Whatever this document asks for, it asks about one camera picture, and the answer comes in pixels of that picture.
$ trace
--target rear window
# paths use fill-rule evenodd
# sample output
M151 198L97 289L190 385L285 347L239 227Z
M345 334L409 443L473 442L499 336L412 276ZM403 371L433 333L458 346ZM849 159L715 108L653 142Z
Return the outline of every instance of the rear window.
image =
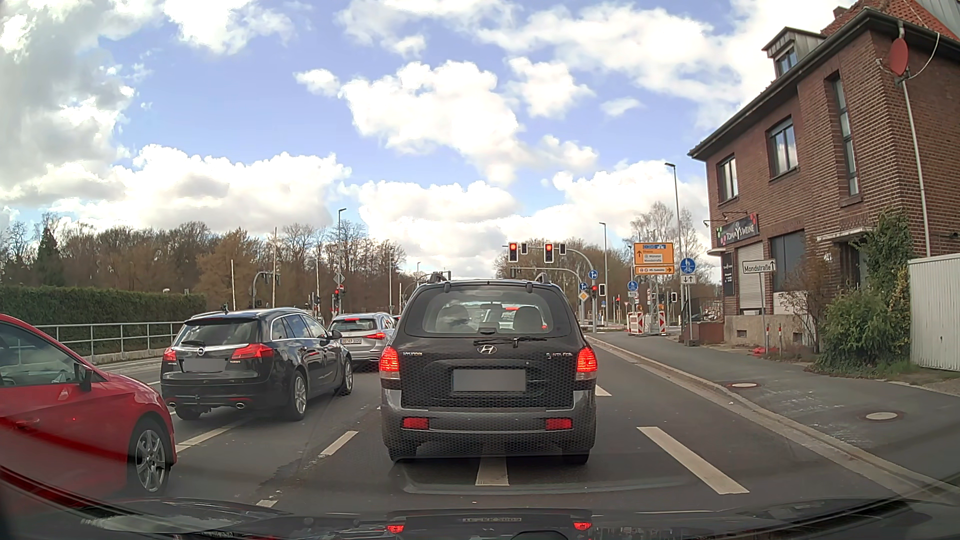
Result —
M337 319L330 324L331 330L337 331L368 331L377 330L376 321L360 317Z
M404 332L422 336L569 335L571 319L563 298L545 287L453 285L423 290L403 316Z
M187 321L174 344L212 347L256 343L258 326L259 322L256 319L224 318Z

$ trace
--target rear wiper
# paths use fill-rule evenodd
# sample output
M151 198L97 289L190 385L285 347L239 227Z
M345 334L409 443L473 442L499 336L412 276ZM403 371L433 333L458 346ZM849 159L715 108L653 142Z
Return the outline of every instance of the rear wiper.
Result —
M545 337L533 337L530 335L521 335L518 337L491 337L489 339L474 339L474 345L497 345L502 343L513 343L514 349L520 341L546 341Z

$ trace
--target blue sky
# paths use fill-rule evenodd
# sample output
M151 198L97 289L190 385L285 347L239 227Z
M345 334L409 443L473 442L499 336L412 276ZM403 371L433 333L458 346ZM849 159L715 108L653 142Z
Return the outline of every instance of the blue sky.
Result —
M0 208L265 233L346 207L487 275L507 238L629 235L673 200L665 160L705 219L687 150L772 79L759 47L836 3L13 0Z

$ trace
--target metal railing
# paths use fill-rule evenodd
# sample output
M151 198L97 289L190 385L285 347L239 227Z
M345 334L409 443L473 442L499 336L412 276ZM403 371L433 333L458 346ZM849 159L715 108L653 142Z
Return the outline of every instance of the metal railing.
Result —
M37 325L80 356L132 353L173 344L183 321Z

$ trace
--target red car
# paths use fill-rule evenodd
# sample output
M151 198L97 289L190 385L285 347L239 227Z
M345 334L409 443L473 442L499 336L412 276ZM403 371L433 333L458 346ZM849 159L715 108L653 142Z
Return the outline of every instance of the red car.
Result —
M173 424L150 385L98 369L0 313L0 464L88 497L159 495L177 462Z

